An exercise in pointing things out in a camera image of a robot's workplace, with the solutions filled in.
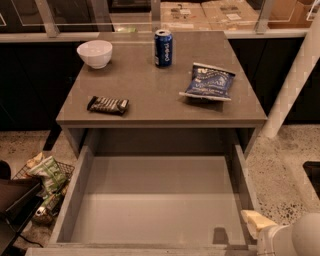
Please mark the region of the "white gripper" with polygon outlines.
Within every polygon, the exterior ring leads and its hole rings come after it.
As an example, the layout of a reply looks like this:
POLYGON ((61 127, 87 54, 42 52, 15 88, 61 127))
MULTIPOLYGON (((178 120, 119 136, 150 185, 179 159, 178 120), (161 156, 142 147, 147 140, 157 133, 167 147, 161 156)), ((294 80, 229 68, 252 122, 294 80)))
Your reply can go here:
POLYGON ((295 256, 291 225, 277 225, 254 210, 242 210, 241 216, 252 238, 258 239, 258 256, 295 256))

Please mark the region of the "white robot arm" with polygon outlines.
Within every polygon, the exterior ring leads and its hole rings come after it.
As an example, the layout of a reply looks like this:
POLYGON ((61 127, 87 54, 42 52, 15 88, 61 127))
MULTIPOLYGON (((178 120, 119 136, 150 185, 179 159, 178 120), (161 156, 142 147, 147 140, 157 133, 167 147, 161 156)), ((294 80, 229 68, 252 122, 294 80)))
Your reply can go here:
POLYGON ((280 225, 254 210, 242 210, 257 256, 320 256, 320 214, 307 213, 293 224, 280 225))

